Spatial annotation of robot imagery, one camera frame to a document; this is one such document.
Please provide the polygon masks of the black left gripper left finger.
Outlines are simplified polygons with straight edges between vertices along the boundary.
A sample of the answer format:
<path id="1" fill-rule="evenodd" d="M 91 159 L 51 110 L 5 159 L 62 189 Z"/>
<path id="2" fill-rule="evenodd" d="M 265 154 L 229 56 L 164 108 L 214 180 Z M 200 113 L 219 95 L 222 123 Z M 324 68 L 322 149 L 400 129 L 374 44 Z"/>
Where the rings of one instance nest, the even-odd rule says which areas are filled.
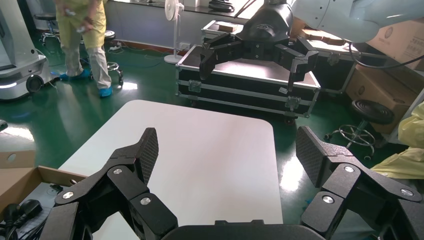
<path id="1" fill-rule="evenodd" d="M 115 213 L 139 239 L 164 238 L 178 220 L 148 188 L 158 155 L 157 131 L 148 127 L 137 143 L 116 149 L 99 171 L 58 194 L 40 238 L 91 240 Z"/>

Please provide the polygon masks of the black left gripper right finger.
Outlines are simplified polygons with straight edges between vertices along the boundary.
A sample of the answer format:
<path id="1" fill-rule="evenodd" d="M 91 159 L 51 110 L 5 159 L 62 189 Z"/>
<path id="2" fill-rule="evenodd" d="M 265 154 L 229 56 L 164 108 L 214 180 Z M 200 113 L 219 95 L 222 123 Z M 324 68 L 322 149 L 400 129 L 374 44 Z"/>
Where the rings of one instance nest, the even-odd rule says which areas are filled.
<path id="1" fill-rule="evenodd" d="M 347 210 L 379 231 L 382 240 L 424 237 L 423 197 L 365 167 L 346 147 L 320 140 L 308 126 L 296 131 L 296 156 L 319 192 L 300 223 L 329 240 Z"/>

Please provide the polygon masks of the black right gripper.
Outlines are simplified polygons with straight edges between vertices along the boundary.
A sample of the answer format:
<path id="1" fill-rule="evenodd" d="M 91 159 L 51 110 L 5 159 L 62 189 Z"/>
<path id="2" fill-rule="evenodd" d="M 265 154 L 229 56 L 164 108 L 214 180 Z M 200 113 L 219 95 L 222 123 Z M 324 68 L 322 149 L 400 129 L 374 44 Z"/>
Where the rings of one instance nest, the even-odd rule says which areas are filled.
<path id="1" fill-rule="evenodd" d="M 290 45 L 293 22 L 287 2 L 265 2 L 237 35 L 223 33 L 202 44 L 200 79 L 206 80 L 218 64 L 238 59 L 272 61 L 274 58 L 276 64 L 289 71 L 287 91 L 291 92 L 294 83 L 302 82 L 305 74 L 315 69 L 319 56 L 319 51 L 304 37 L 298 36 Z"/>

